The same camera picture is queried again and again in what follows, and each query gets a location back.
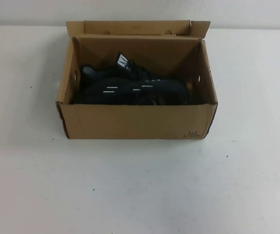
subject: shoe tag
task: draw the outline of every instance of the shoe tag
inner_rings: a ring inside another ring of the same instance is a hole
[[[128,59],[125,56],[123,56],[122,54],[119,55],[117,64],[123,68],[128,69]]]

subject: shoe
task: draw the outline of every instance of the shoe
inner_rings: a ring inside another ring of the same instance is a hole
[[[150,73],[121,53],[115,66],[103,70],[83,66],[81,73],[81,91],[74,104],[189,104],[189,93],[182,81]]]

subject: box flap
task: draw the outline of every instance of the box flap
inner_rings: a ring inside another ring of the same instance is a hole
[[[210,26],[210,21],[191,21],[190,36],[204,39]]]
[[[204,38],[209,21],[68,21],[70,37],[81,34],[105,35],[180,35]]]

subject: brown cardboard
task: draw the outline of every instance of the brown cardboard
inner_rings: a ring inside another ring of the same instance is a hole
[[[72,21],[56,106],[68,138],[202,139],[218,101],[203,38],[207,21]],[[185,106],[70,105],[79,67],[113,65],[121,51],[149,71],[184,80],[205,104]]]

